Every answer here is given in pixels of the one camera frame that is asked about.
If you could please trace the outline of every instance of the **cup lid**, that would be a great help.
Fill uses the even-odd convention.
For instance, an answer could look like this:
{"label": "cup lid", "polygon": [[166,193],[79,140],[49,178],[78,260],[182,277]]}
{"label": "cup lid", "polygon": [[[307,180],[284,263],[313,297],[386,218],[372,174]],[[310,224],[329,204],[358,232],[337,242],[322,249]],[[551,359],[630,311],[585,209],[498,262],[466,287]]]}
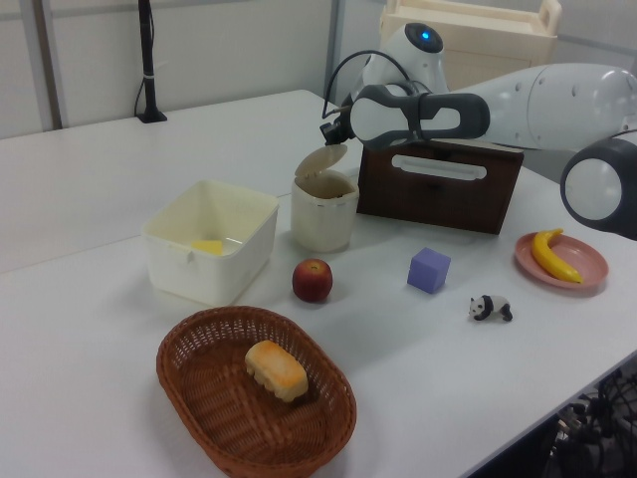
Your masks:
{"label": "cup lid", "polygon": [[311,152],[295,171],[295,176],[309,176],[318,174],[321,171],[335,165],[345,156],[347,146],[344,144],[331,144],[323,146],[314,152]]}

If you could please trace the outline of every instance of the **banana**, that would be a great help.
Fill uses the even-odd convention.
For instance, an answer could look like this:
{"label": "banana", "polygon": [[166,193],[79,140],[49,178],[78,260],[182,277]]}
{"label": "banana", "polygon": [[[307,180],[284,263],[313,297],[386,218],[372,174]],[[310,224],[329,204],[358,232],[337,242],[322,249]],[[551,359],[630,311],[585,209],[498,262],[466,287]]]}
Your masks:
{"label": "banana", "polygon": [[552,229],[550,231],[539,231],[533,236],[531,253],[537,263],[545,269],[551,276],[561,281],[583,282],[577,270],[550,249],[550,241],[553,237],[561,234],[563,229]]}

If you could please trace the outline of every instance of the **red apple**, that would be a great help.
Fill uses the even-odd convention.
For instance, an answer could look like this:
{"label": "red apple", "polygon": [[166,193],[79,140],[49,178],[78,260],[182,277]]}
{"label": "red apple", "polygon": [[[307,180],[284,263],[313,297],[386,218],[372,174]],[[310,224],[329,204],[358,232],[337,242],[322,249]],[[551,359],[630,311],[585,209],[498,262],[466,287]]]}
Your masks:
{"label": "red apple", "polygon": [[331,269],[321,259],[306,259],[300,262],[292,275],[292,289],[305,302],[320,302],[331,291]]}

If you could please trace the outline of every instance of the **black stand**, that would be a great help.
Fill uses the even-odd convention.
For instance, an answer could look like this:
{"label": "black stand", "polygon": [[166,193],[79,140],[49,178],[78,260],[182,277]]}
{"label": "black stand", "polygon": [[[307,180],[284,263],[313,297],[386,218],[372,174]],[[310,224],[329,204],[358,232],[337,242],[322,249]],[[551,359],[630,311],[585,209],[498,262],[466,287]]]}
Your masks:
{"label": "black stand", "polygon": [[137,115],[137,117],[141,122],[166,121],[166,115],[157,109],[157,101],[155,99],[150,0],[139,0],[139,32],[141,34],[141,59],[143,60],[143,88],[146,94],[146,111]]}

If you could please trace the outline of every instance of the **bread roll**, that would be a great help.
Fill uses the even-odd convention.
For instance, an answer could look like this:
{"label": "bread roll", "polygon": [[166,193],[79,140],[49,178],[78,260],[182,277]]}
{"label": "bread roll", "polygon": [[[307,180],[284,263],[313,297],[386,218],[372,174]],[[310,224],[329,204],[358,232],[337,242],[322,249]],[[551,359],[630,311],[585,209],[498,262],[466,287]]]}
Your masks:
{"label": "bread roll", "polygon": [[305,369],[274,342],[253,345],[246,354],[246,369],[257,383],[282,401],[291,402],[308,391]]}

